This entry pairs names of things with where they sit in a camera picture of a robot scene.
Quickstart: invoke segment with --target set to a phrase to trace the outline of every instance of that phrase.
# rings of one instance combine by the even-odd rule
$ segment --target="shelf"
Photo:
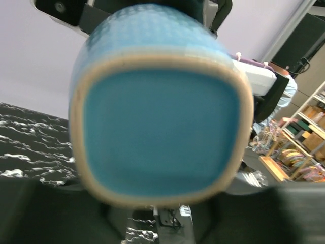
[[[271,157],[260,157],[261,161],[271,175],[278,181],[289,180],[290,177],[281,169],[281,167]]]
[[[301,151],[305,156],[307,157],[312,157],[312,155],[310,155],[304,148],[302,148],[296,141],[294,141],[294,138],[292,135],[287,134],[288,130],[286,130],[286,128],[284,128],[282,130],[282,135],[284,136],[285,139],[287,139],[289,142],[291,142],[293,145],[296,146],[296,148]]]
[[[313,132],[315,132],[318,136],[320,136],[323,140],[325,140],[325,131],[318,126],[317,123],[312,121],[310,118],[308,118],[303,113],[299,112],[297,114],[299,117],[307,121],[310,125],[308,126]]]
[[[294,139],[295,136],[291,133],[291,131],[289,131],[287,128],[283,128],[282,131],[284,131],[291,139]],[[305,148],[305,146],[300,142],[300,141],[295,141],[295,144],[298,144],[301,148],[303,148],[306,152],[308,152]],[[317,164],[320,163],[323,167],[325,167],[325,162],[322,161],[318,161],[317,159],[315,159],[314,157],[311,158],[311,162],[313,164]]]
[[[316,99],[322,103],[325,103],[325,99],[323,99],[320,95],[314,95],[314,99]]]
[[[282,131],[284,131],[289,137],[291,137],[291,139],[295,139],[295,135],[287,128],[282,128]],[[307,139],[308,136],[310,136],[310,133],[308,131],[305,131],[301,136]]]

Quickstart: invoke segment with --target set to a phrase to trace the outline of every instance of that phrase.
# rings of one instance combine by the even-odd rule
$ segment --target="wooden shelf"
[[[298,116],[301,117],[302,119],[304,119],[305,121],[307,121],[309,123],[309,128],[315,132],[318,136],[320,136],[323,140],[325,140],[325,131],[320,128],[318,126],[317,123],[315,123],[314,121],[312,121],[310,118],[308,118],[306,115],[304,115],[303,113],[298,113]]]
[[[283,128],[282,131],[284,131],[291,139],[295,138],[295,135],[287,128]],[[310,136],[310,133],[308,131],[305,131],[301,136],[307,139]]]
[[[301,151],[305,156],[312,158],[312,155],[310,155],[310,154],[309,154],[309,153],[308,153],[304,148],[302,148],[298,143],[296,143],[296,142],[294,141],[293,136],[290,135],[290,134],[287,134],[287,131],[288,131],[288,130],[286,130],[286,129],[282,129],[282,135],[283,135],[283,137],[284,137],[286,140],[290,141],[293,145],[295,145],[296,148],[297,148],[299,151]]]
[[[322,103],[325,103],[325,100],[320,95],[314,95],[313,98],[320,101],[320,102],[322,102]]]
[[[259,160],[264,164],[266,169],[278,181],[290,179],[290,177],[281,169],[281,167],[271,157],[260,157]]]

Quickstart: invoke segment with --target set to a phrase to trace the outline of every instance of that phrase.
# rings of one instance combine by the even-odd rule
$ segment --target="colorful items on shelf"
[[[281,128],[277,121],[271,120],[269,124],[263,128],[261,133],[255,136],[254,140],[250,143],[250,146],[257,154],[266,155],[280,134]]]
[[[309,125],[303,120],[298,120],[297,122],[291,122],[286,128],[293,134],[297,135],[301,131],[308,131]]]
[[[279,160],[287,167],[299,167],[306,159],[306,156],[295,149],[283,149]]]
[[[299,170],[296,181],[320,182],[325,180],[325,169],[320,164],[305,167]]]
[[[319,182],[325,180],[325,169],[319,163],[315,165],[309,163],[299,169],[305,159],[306,156],[296,149],[283,149],[278,157],[280,162],[277,163],[287,174],[293,174],[298,170],[295,181]]]
[[[308,105],[304,110],[303,114],[317,123],[321,128],[325,129],[325,106],[324,103],[319,103],[316,106]]]

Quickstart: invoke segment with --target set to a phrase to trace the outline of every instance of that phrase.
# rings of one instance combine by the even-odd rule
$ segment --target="black marble surface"
[[[59,186],[78,175],[74,162],[67,120],[0,103],[0,177]],[[126,243],[158,242],[155,221],[148,219],[129,219]]]

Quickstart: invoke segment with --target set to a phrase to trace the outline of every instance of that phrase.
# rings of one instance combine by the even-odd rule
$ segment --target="wall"
[[[232,53],[252,58],[270,48],[303,2],[233,1],[219,37]],[[70,75],[85,38],[38,12],[29,0],[6,1],[0,29],[0,101],[67,118]]]
[[[302,9],[307,12],[314,2],[233,0],[233,9],[219,28],[218,38],[230,53],[269,61],[303,18]]]
[[[325,45],[317,52],[310,61],[310,68],[307,72],[298,75],[296,82],[298,91],[293,97],[290,105],[281,109],[275,119],[291,117],[300,106],[315,92],[315,90],[325,81]]]

